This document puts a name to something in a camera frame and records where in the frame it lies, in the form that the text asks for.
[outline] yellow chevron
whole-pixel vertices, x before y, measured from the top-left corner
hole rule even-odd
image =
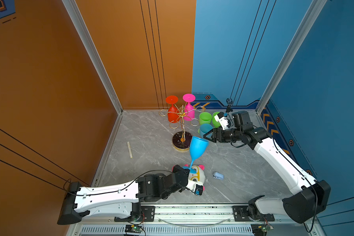
[[[268,122],[267,122],[267,125],[266,125],[266,130],[269,130],[269,125],[274,125],[274,123],[271,122],[271,121],[268,121]]]
[[[273,135],[273,133],[279,134],[278,130],[271,130],[270,134]]]
[[[284,151],[285,151],[285,153],[287,153],[287,154],[290,155],[290,152],[289,152],[289,151],[287,151],[287,150],[284,150]]]
[[[269,116],[270,117],[270,115],[269,114],[264,114],[264,123],[265,123],[265,116]]]

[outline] black round base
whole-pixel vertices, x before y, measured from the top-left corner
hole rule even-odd
[[[185,141],[181,141],[182,139],[182,131],[177,132],[175,135],[173,135],[172,138],[172,143],[173,146],[179,150],[179,151],[187,151],[190,148],[190,143],[191,139],[193,138],[193,135],[191,133],[185,131]]]

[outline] blue cup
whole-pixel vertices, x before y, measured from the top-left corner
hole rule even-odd
[[[212,130],[212,125],[210,124],[202,124],[199,127],[199,134],[201,135],[201,138],[203,138],[203,135],[206,134],[208,131]],[[212,133],[207,135],[208,138],[210,138],[212,136]]]
[[[197,160],[202,154],[205,152],[208,146],[208,140],[201,139],[196,136],[193,136],[190,143],[190,156],[191,156],[191,164],[190,167],[183,167],[184,169],[189,169],[190,173],[196,174],[197,171],[192,168],[193,162]]]

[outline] green cup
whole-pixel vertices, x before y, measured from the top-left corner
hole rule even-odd
[[[199,124],[210,124],[212,119],[212,115],[208,112],[202,112],[199,114]]]
[[[220,126],[220,123],[217,122],[214,118],[214,116],[216,116],[219,113],[220,113],[220,111],[216,111],[212,114],[212,124],[214,125],[215,128],[218,128]]]

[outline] orange wall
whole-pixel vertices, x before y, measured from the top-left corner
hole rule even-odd
[[[167,96],[191,92],[194,0],[76,2],[123,109],[167,108]]]
[[[87,184],[116,112],[60,0],[15,1],[0,19],[0,128]],[[0,143],[72,178],[0,131]],[[62,187],[64,181],[0,146],[0,159]],[[65,193],[0,162],[0,235],[64,235]]]

